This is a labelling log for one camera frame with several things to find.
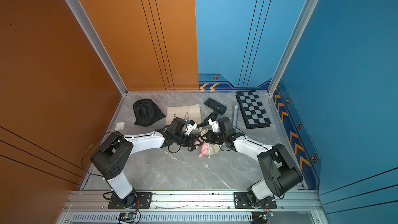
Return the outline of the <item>pink hair dryer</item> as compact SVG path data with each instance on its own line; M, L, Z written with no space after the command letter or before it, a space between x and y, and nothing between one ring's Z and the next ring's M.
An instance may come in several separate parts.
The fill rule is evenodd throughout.
M201 143L199 141L195 141L194 144L195 144L195 148L196 149L199 148L201 150L201 152L199 153L199 157L200 158L205 157L207 155L207 153L208 153L208 144L207 143Z

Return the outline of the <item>black drawstring pouch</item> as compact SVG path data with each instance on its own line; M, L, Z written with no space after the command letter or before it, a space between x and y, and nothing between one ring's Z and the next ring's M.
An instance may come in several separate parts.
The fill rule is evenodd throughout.
M152 99L141 99L133 104L135 125L148 127L165 118L165 115Z

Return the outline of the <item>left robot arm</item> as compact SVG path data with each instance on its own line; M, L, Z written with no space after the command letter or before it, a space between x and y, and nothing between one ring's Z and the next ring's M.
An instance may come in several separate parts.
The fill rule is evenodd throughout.
M170 126L131 137L113 132L92 154L90 160L113 191L108 200L126 209L137 208L136 190L124 172L129 157L149 149L169 148L173 144L194 151L203 143L198 134L186 135L181 129L175 130Z

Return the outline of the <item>black hair dryer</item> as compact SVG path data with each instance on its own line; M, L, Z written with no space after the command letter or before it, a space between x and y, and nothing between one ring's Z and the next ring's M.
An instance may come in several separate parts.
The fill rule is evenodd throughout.
M209 124L209 120L216 119L217 116L218 116L219 114L220 114L220 115L223 115L223 114L226 112L226 110L227 110L227 107L226 107L226 106L224 106L224 105L222 105L221 103L219 103L219 102L213 100L212 98L208 98L208 99L204 102L204 104L205 104L205 106L207 106L207 107L209 107L210 109L212 109L213 112L210 113L210 114L205 118L205 120L199 125L199 127L205 127L205 126L207 126L207 125Z

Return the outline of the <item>grey microphone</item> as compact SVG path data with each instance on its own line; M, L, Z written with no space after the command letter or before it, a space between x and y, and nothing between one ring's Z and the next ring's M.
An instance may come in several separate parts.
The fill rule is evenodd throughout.
M240 108L239 103L235 102L233 104L233 113L232 113L232 125L235 128L237 128L239 108Z

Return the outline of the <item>folded checkered chess board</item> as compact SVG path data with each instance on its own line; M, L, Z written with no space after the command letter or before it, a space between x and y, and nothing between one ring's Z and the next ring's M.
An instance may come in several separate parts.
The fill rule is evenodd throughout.
M236 99L246 129L268 128L271 121L257 91L238 91Z

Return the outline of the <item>white earbuds case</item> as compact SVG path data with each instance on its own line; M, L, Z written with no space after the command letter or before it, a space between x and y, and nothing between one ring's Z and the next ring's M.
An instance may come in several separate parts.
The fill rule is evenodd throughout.
M115 124L115 130L116 131L122 131L125 128L125 122L117 122Z

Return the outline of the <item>right green circuit board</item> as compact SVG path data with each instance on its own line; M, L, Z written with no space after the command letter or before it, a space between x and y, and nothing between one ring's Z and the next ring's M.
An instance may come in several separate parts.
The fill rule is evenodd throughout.
M267 224L270 218L274 217L273 212L252 212L251 224Z

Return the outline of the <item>green circuit board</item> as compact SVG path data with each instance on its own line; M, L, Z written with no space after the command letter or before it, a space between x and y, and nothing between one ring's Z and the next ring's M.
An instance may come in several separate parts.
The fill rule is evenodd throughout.
M270 218L274 217L273 212L252 212L251 224L267 224Z
M138 221L139 221L139 217L136 212L119 213L119 216L118 216L119 224L136 224Z

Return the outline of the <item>left green circuit board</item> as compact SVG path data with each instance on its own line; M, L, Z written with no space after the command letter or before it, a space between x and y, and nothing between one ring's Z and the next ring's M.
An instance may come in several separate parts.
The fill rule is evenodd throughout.
M119 224L136 224L138 221L139 221L139 217L136 212L119 213L119 216L118 216Z

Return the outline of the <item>beige printed drawstring pouch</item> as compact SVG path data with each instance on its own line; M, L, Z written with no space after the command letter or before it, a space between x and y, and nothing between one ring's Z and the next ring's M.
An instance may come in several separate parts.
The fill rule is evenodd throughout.
M195 123L201 123L201 109L200 104L180 106L180 107L167 107L166 111L166 125L172 123L174 118L181 118L185 121L193 120Z

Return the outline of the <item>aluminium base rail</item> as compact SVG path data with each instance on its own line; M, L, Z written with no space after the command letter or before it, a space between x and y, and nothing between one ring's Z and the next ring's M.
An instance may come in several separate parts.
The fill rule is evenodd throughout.
M326 224L314 191L291 190L282 199L268 197L249 206L243 190L139 190L138 207L109 201L106 190L72 191L58 224L118 224L119 213L136 212L137 224L250 224L252 212L273 212L267 224Z

